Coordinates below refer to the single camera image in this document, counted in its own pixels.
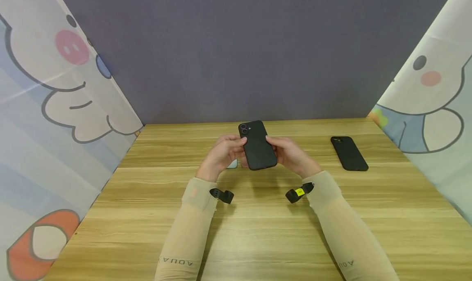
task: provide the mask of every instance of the pink cheek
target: pink cheek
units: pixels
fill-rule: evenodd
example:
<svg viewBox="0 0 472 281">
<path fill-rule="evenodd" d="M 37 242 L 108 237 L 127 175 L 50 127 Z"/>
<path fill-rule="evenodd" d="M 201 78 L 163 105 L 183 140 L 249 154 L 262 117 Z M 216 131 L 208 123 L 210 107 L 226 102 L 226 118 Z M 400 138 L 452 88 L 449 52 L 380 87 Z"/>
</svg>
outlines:
<svg viewBox="0 0 472 281">
<path fill-rule="evenodd" d="M 89 60 L 86 43 L 70 30 L 60 30 L 56 34 L 56 48 L 65 60 L 74 65 L 82 65 Z"/>
<path fill-rule="evenodd" d="M 441 82 L 441 74 L 437 71 L 428 71 L 421 76 L 421 83 L 424 86 L 435 86 Z"/>
</svg>

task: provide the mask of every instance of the hand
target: hand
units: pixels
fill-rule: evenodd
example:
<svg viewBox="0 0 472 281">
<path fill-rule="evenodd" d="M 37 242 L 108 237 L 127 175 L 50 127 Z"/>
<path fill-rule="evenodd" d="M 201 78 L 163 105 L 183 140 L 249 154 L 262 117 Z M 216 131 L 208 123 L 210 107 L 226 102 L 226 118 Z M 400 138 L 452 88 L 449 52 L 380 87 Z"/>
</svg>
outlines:
<svg viewBox="0 0 472 281">
<path fill-rule="evenodd" d="M 246 141 L 246 137 L 240 138 L 236 135 L 220 136 L 198 168 L 195 177 L 205 181 L 216 182 L 220 173 L 233 160 L 246 156 L 243 148 Z"/>
<path fill-rule="evenodd" d="M 266 139 L 274 148 L 277 162 L 301 176 L 302 179 L 322 171 L 320 165 L 291 139 L 271 138 L 270 136 L 267 136 Z M 243 167 L 247 166 L 246 158 L 243 158 L 241 164 Z"/>
</svg>

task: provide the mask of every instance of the phone lying on table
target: phone lying on table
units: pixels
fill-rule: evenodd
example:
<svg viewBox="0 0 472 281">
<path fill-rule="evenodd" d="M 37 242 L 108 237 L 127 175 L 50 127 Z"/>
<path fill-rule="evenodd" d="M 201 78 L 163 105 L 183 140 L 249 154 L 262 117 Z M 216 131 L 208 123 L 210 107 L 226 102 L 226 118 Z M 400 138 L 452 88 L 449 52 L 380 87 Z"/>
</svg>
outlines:
<svg viewBox="0 0 472 281">
<path fill-rule="evenodd" d="M 249 169 L 259 170 L 277 165 L 272 145 L 266 141 L 267 132 L 262 121 L 241 123 L 238 129 L 240 136 L 247 138 L 244 151 Z"/>
<path fill-rule="evenodd" d="M 345 170 L 360 170 L 364 172 L 369 169 L 364 157 L 362 157 L 350 136 L 332 136 L 331 143 Z"/>
</svg>

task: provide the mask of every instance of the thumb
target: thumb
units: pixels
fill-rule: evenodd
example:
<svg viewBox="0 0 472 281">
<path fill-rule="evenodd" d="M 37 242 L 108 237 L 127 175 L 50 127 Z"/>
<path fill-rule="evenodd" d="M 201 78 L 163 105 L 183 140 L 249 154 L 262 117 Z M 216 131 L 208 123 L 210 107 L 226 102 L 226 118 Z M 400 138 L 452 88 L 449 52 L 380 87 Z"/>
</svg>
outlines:
<svg viewBox="0 0 472 281">
<path fill-rule="evenodd" d="M 227 140 L 226 141 L 226 146 L 231 149 L 231 148 L 238 148 L 238 147 L 242 147 L 247 141 L 247 138 L 246 137 L 243 137 L 243 138 L 240 138 L 240 139 L 237 139 L 237 140 L 233 140 L 233 141 L 229 141 Z"/>
<path fill-rule="evenodd" d="M 280 148 L 286 148 L 289 143 L 289 141 L 287 141 L 284 138 L 273 138 L 271 136 L 266 136 L 266 140 L 268 141 L 269 144 L 280 147 Z"/>
</svg>

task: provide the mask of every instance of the cartoon eye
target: cartoon eye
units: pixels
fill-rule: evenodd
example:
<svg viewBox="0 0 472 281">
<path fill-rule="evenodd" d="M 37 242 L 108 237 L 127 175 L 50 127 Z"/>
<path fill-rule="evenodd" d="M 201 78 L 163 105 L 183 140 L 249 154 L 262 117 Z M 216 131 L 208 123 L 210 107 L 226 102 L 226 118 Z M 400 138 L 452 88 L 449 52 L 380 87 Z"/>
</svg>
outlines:
<svg viewBox="0 0 472 281">
<path fill-rule="evenodd" d="M 66 16 L 66 19 L 67 19 L 67 22 L 69 22 L 69 24 L 72 26 L 72 27 L 77 27 L 77 23 L 75 22 L 74 18 L 72 18 L 71 15 L 67 15 Z"/>
<path fill-rule="evenodd" d="M 413 63 L 413 69 L 414 70 L 420 70 L 426 65 L 426 57 L 423 55 L 420 55 L 416 60 L 414 60 Z"/>
</svg>

